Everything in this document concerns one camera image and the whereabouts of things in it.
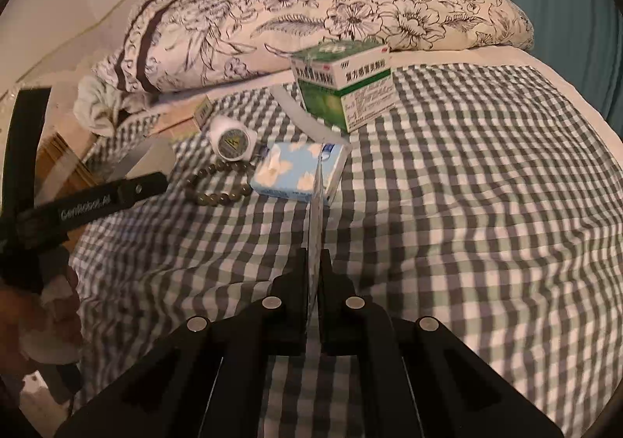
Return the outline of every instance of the teal curtain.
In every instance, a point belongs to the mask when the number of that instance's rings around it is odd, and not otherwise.
[[[623,135],[623,17],[613,0],[513,0],[535,26],[532,55]]]

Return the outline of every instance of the white cloth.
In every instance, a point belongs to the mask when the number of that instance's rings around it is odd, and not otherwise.
[[[112,137],[119,112],[138,113],[148,109],[152,96],[144,92],[126,93],[95,76],[84,76],[78,84],[74,115],[80,125],[94,134]]]

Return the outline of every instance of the tissue pack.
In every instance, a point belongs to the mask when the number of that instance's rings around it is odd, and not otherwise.
[[[341,144],[275,142],[258,165],[251,186],[263,195],[309,202],[320,156],[325,204],[330,205],[340,183],[348,151]]]
[[[396,102],[389,47],[374,42],[334,41],[292,54],[305,108],[351,132]]]

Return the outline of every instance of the floral comforter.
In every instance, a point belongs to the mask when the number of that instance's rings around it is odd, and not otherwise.
[[[533,28],[511,0],[140,0],[94,71],[123,91],[178,91],[288,69],[293,51],[339,39],[527,49]]]

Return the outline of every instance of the person's hand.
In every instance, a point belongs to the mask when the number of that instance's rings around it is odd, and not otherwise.
[[[82,334],[77,314],[80,298],[76,292],[78,276],[70,267],[67,267],[67,280],[74,291],[72,296],[52,301],[49,312],[58,337],[80,345]],[[0,287],[0,373],[22,378],[36,370],[35,362],[19,349],[19,326],[44,330],[47,321],[48,313],[39,304],[39,296],[8,286]]]

